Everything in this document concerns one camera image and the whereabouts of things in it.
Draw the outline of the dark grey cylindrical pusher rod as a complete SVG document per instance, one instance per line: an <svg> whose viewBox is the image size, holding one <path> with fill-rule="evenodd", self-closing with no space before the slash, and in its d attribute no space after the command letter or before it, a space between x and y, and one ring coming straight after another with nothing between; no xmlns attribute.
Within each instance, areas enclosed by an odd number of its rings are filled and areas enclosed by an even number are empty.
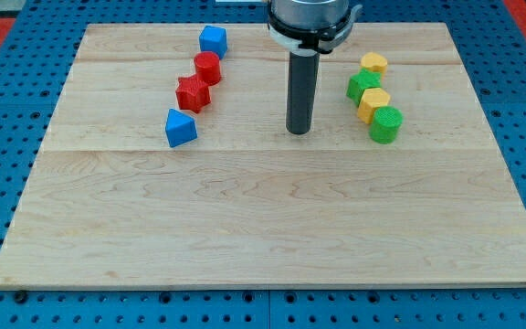
<svg viewBox="0 0 526 329"><path fill-rule="evenodd" d="M319 58L289 54L286 128L290 133L305 134L311 128Z"/></svg>

